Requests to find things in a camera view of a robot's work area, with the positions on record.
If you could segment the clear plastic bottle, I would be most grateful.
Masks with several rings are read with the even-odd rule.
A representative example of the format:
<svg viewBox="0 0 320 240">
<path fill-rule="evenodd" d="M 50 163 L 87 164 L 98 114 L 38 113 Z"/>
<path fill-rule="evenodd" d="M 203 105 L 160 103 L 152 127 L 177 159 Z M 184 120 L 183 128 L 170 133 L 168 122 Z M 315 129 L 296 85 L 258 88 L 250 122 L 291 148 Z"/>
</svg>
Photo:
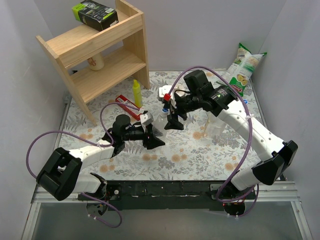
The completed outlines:
<svg viewBox="0 0 320 240">
<path fill-rule="evenodd" d="M 153 126 L 156 126 L 159 130 L 163 130 L 163 137 L 157 137 L 161 140 L 166 139 L 167 130 L 164 129 L 166 123 L 167 123 L 167 116 L 169 114 L 168 112 L 164 112 L 163 109 L 161 110 L 160 114 L 158 115 L 157 119 L 155 120 Z"/>
</svg>

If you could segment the clear bottle with label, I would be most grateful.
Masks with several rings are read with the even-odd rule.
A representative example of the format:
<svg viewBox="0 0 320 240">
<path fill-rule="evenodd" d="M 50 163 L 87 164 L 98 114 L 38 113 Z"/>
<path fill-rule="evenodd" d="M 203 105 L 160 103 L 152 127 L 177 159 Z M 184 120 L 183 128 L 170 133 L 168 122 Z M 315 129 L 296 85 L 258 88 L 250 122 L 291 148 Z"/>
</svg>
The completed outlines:
<svg viewBox="0 0 320 240">
<path fill-rule="evenodd" d="M 226 123 L 220 120 L 218 117 L 214 116 L 212 113 L 209 113 L 205 128 L 204 136 L 208 139 L 213 139 L 214 137 L 219 137 L 222 135 L 223 131 L 226 128 Z"/>
</svg>

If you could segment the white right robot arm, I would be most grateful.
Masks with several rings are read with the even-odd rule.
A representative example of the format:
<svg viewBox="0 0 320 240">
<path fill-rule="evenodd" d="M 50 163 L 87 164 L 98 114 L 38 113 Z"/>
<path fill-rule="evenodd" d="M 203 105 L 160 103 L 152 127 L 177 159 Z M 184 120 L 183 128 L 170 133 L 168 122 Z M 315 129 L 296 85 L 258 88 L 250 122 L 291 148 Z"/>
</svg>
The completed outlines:
<svg viewBox="0 0 320 240">
<path fill-rule="evenodd" d="M 298 145 L 285 142 L 272 134 L 249 113 L 244 100 L 226 85 L 213 87 L 203 70 L 194 70 L 184 76 L 187 90 L 179 96 L 179 89 L 165 85 L 158 89 L 158 98 L 169 109 L 166 130 L 183 130 L 178 118 L 187 119 L 187 114 L 202 109 L 233 128 L 252 148 L 260 161 L 254 166 L 239 169 L 228 180 L 226 189 L 240 192 L 259 183 L 272 185 L 291 165 Z"/>
</svg>

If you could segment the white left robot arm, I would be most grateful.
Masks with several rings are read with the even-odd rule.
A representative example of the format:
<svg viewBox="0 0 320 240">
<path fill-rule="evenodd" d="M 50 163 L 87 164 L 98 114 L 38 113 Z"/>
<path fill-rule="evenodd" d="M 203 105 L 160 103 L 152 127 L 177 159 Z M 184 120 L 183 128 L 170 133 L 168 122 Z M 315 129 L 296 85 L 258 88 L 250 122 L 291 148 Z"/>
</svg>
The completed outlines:
<svg viewBox="0 0 320 240">
<path fill-rule="evenodd" d="M 165 142 L 154 134 L 152 122 L 150 113 L 142 114 L 135 124 L 131 124 L 129 116 L 118 115 L 97 143 L 72 150 L 55 149 L 37 175 L 36 182 L 58 201 L 72 193 L 86 193 L 103 199 L 107 195 L 107 181 L 96 173 L 81 174 L 81 170 L 115 157 L 125 148 L 126 141 L 141 141 L 148 150 L 164 146 Z"/>
</svg>

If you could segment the yellow spray bottle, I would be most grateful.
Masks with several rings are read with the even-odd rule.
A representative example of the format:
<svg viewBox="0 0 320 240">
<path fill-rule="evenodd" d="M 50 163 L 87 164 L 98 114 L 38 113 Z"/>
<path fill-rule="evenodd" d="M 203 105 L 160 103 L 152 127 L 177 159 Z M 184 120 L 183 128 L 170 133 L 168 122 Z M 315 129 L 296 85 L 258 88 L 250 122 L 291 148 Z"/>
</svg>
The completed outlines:
<svg viewBox="0 0 320 240">
<path fill-rule="evenodd" d="M 132 91 L 133 91 L 135 105 L 141 108 L 143 106 L 141 86 L 136 79 L 133 80 Z"/>
</svg>

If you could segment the red white box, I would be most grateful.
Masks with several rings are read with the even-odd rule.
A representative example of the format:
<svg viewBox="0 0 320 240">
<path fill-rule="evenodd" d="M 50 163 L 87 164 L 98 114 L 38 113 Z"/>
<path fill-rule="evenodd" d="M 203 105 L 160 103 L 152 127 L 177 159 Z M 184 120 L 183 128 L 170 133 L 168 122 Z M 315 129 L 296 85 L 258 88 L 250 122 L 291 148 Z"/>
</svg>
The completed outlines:
<svg viewBox="0 0 320 240">
<path fill-rule="evenodd" d="M 126 98 L 123 95 L 119 95 L 115 98 L 115 102 L 120 103 L 120 107 L 127 112 L 131 117 L 135 120 L 140 120 L 140 115 L 142 114 L 143 110 L 140 107 L 135 105 L 132 101 Z"/>
</svg>

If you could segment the floral table mat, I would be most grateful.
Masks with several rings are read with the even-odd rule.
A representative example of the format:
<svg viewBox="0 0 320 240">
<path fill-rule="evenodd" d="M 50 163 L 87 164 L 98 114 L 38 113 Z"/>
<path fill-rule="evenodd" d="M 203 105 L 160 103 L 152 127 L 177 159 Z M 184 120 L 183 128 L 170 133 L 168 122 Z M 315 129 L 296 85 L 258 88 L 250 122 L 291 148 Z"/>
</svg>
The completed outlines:
<svg viewBox="0 0 320 240">
<path fill-rule="evenodd" d="M 97 126 L 85 117 L 75 101 L 71 101 L 59 145 L 71 150 L 84 147 L 86 141 L 100 140 L 105 129 L 124 113 L 114 103 L 116 97 L 123 95 L 133 100 L 132 87 L 133 78 L 129 77 L 88 104 Z M 247 168 L 259 162 L 253 150 L 242 161 L 247 143 L 229 126 L 221 136 L 206 138 L 207 119 L 203 110 L 190 112 L 183 122 L 184 130 L 167 133 L 165 146 L 147 150 L 140 141 L 128 141 L 116 157 L 94 163 L 84 168 L 82 173 L 96 173 L 106 180 L 120 181 L 225 180 L 237 165 Z"/>
</svg>

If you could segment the green chips bag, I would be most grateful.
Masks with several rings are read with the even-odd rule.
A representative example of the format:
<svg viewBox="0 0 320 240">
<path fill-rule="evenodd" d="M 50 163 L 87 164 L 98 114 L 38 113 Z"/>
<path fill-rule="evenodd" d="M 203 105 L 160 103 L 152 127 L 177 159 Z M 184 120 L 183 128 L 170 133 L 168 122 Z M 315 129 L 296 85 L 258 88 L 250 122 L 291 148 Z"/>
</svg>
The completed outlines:
<svg viewBox="0 0 320 240">
<path fill-rule="evenodd" d="M 244 96 L 244 90 L 267 52 L 252 54 L 241 42 L 238 44 L 236 58 L 222 77 L 239 93 Z"/>
</svg>

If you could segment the beige cup on shelf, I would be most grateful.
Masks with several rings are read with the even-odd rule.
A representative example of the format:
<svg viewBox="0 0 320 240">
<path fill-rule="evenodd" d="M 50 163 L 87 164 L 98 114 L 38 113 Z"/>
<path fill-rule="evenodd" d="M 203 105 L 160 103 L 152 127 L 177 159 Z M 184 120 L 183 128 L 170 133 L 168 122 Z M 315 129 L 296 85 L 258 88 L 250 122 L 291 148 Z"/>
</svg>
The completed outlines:
<svg viewBox="0 0 320 240">
<path fill-rule="evenodd" d="M 87 59 L 89 68 L 93 71 L 99 71 L 105 66 L 102 54 L 99 52 L 96 55 Z"/>
</svg>

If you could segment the wooden shelf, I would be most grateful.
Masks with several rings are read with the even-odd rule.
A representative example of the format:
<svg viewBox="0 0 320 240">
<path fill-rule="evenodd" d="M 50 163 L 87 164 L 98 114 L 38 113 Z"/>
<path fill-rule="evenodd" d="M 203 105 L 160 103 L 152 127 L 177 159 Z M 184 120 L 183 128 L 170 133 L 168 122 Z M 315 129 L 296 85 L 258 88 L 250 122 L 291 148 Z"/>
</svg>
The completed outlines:
<svg viewBox="0 0 320 240">
<path fill-rule="evenodd" d="M 36 36 L 72 98 L 93 125 L 97 122 L 87 104 L 96 97 L 130 76 L 150 88 L 145 14 L 125 0 L 115 1 L 115 9 L 119 22 L 103 31 L 82 24 L 48 41 Z M 71 68 L 119 42 L 123 46 L 104 56 L 101 70 L 85 67 L 69 74 Z"/>
</svg>

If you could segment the black green box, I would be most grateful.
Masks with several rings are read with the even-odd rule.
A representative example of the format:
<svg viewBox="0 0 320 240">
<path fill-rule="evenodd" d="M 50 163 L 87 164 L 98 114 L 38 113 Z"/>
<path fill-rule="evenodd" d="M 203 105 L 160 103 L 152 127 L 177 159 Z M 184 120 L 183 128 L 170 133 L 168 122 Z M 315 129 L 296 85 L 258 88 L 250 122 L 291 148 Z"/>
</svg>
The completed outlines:
<svg viewBox="0 0 320 240">
<path fill-rule="evenodd" d="M 118 13 L 115 9 L 93 0 L 84 0 L 71 9 L 77 21 L 99 32 L 119 22 Z"/>
</svg>

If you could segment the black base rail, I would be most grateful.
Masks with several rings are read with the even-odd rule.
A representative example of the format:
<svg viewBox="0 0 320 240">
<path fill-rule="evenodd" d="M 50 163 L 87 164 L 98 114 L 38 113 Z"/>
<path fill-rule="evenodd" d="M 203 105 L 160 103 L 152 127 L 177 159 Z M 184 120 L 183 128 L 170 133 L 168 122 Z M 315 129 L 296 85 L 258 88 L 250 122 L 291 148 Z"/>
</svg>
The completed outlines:
<svg viewBox="0 0 320 240">
<path fill-rule="evenodd" d="M 118 210 L 208 209 L 223 211 L 215 199 L 220 180 L 112 180 L 102 189 Z"/>
</svg>

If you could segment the aluminium frame rail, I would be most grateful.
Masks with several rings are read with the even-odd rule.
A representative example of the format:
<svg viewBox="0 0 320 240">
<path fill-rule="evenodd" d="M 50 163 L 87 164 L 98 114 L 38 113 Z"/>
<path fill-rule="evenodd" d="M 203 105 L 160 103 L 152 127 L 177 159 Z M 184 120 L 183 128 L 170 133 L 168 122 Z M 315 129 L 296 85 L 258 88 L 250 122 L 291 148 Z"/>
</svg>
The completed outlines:
<svg viewBox="0 0 320 240">
<path fill-rule="evenodd" d="M 72 193 L 65 200 L 58 201 L 42 187 L 37 187 L 32 197 L 32 203 L 73 203 L 78 194 Z M 259 184 L 258 202 L 300 202 L 294 181 L 276 181 L 273 185 Z"/>
</svg>

